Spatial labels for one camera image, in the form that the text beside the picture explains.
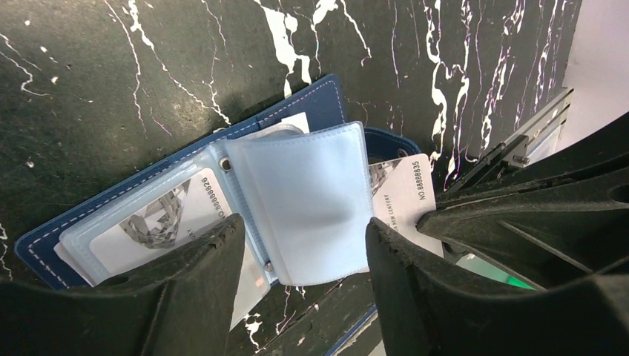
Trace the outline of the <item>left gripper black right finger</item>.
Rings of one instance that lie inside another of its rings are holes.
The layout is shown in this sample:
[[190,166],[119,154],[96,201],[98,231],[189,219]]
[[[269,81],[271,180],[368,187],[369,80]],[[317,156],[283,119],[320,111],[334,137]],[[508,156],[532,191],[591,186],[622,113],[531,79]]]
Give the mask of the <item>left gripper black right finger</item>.
[[474,274],[377,218],[366,254],[388,355],[626,355],[628,276],[547,291]]

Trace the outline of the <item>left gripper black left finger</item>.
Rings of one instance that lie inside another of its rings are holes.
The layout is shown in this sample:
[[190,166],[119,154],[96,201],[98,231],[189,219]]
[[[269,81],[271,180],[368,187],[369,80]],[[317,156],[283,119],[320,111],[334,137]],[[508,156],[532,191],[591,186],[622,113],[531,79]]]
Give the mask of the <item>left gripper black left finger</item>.
[[245,248],[227,217],[96,287],[1,281],[3,355],[224,355]]

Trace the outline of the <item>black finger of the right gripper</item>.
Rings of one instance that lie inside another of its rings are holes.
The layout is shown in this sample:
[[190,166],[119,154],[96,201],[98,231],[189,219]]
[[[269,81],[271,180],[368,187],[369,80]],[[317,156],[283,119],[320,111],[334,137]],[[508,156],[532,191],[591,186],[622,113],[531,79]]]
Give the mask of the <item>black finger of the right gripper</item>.
[[628,114],[558,153],[524,168],[507,164],[507,149],[499,145],[453,185],[436,196],[450,202],[465,194],[479,194],[514,185],[560,179],[596,177],[628,167]]
[[423,215],[418,230],[538,289],[628,272],[628,169],[472,198]]

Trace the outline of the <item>grey credit card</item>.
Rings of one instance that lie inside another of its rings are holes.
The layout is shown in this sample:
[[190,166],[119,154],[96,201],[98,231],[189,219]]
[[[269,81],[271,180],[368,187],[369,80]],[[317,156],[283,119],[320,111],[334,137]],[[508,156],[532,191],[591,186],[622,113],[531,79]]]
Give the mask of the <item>grey credit card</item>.
[[101,283],[189,243],[232,214],[216,174],[204,168],[122,218],[89,245]]
[[416,228],[419,219],[436,209],[429,158],[403,156],[369,166],[375,216],[412,243],[443,257],[442,242]]

